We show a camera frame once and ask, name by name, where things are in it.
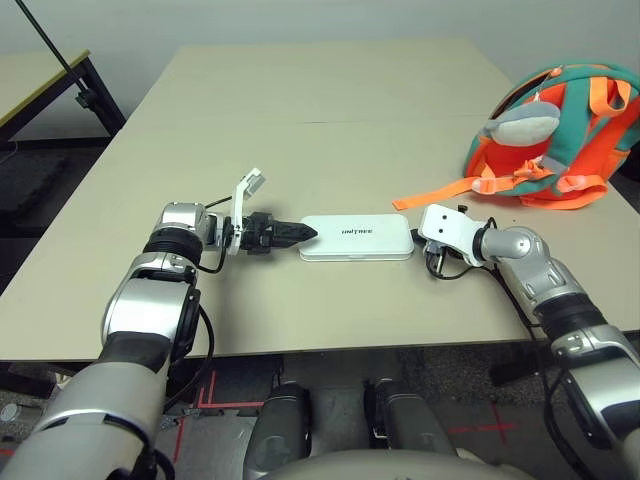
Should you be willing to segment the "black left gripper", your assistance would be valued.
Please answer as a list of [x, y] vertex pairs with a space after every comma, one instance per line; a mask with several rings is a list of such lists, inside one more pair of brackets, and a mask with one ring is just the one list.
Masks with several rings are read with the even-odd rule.
[[310, 240], [318, 232], [304, 224], [277, 221], [272, 214], [254, 212], [243, 218], [240, 249], [249, 255], [269, 254], [272, 249], [291, 248], [301, 240]]

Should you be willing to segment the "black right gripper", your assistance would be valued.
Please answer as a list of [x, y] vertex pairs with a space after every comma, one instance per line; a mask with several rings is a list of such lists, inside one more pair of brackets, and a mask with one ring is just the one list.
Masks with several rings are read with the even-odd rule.
[[456, 250], [438, 242], [435, 240], [427, 240], [421, 237], [417, 229], [411, 229], [410, 234], [413, 242], [416, 245], [423, 247], [423, 254], [425, 257], [425, 265], [427, 271], [431, 275], [442, 275], [444, 261], [448, 256], [455, 260], [462, 260], [462, 255]]

